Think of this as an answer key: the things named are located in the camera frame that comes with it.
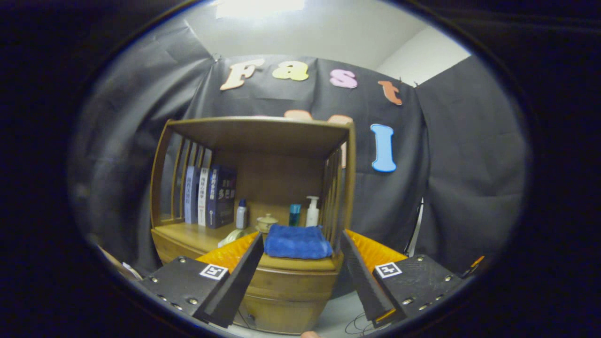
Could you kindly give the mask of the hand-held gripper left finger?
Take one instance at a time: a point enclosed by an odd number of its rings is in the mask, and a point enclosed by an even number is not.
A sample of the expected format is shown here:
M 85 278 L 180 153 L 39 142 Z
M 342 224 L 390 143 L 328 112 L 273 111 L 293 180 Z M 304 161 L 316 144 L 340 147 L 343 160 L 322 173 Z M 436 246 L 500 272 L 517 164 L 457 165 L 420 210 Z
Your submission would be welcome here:
M 179 312 L 227 328 L 263 253 L 263 237 L 253 232 L 198 258 L 180 255 L 140 285 Z

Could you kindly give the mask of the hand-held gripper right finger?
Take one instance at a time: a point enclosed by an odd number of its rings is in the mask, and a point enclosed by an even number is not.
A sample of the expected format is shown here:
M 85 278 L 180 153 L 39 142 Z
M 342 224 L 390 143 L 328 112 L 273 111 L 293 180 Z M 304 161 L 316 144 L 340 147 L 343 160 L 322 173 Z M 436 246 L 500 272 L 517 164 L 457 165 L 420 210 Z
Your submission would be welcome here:
M 455 274 L 428 255 L 408 257 L 351 230 L 341 233 L 340 248 L 366 319 L 376 328 L 422 315 L 470 279 L 469 271 Z

